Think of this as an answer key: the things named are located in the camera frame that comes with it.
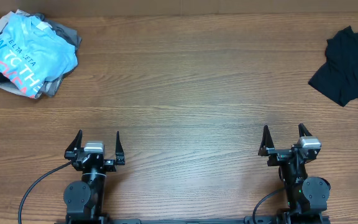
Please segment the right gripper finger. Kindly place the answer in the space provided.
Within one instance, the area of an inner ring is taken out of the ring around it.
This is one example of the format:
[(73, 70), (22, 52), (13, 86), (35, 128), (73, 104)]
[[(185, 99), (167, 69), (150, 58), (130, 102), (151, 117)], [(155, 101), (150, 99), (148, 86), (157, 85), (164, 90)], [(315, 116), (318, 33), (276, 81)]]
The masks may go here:
[(312, 136), (312, 134), (307, 130), (307, 128), (305, 127), (305, 125), (303, 123), (300, 123), (298, 125), (298, 132), (299, 132), (300, 137)]
[(264, 131), (262, 135), (262, 140), (260, 143), (260, 148), (268, 148), (268, 149), (274, 149), (274, 143), (269, 131), (269, 127), (267, 125), (264, 126)]

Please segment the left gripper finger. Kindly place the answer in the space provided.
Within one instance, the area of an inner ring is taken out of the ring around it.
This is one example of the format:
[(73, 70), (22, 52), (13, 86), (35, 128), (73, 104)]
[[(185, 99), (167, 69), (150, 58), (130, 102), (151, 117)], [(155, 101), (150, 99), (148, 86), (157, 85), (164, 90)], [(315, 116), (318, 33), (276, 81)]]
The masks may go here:
[(70, 143), (70, 145), (65, 150), (65, 152), (75, 152), (76, 150), (78, 150), (81, 147), (82, 137), (83, 137), (83, 131), (80, 129), (77, 135), (75, 136), (74, 140)]
[(116, 150), (115, 150), (116, 157), (124, 157), (124, 150), (122, 148), (122, 144), (120, 141), (119, 131), (116, 133)]

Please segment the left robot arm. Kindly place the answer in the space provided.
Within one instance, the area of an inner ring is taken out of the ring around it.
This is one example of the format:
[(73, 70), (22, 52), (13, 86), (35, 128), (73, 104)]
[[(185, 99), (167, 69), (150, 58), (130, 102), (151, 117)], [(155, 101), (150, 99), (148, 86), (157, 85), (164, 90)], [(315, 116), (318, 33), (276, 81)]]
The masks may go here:
[(70, 183), (63, 200), (67, 206), (66, 223), (110, 223), (107, 213), (103, 213), (106, 174), (115, 172), (117, 166), (125, 164), (124, 151), (119, 133), (116, 134), (115, 158), (106, 159), (102, 141), (88, 141), (81, 145), (83, 132), (65, 150), (64, 158), (75, 170), (81, 172), (81, 179)]

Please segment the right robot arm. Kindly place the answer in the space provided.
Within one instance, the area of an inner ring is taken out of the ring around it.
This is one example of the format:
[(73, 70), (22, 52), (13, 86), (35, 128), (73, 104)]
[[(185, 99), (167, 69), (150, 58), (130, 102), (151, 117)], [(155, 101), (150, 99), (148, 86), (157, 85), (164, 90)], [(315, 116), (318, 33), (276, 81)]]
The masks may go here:
[(288, 149), (276, 149), (267, 125), (264, 126), (258, 155), (267, 157), (267, 165), (277, 166), (283, 187), (262, 198), (254, 207), (252, 221), (259, 222), (256, 211), (259, 206), (279, 192), (287, 196), (287, 208), (277, 210), (277, 214), (267, 217), (269, 223), (301, 224), (329, 223), (323, 216), (328, 208), (330, 183), (321, 177), (310, 177), (305, 165), (316, 159), (321, 150), (320, 140), (313, 136), (304, 124), (298, 125), (299, 139)]

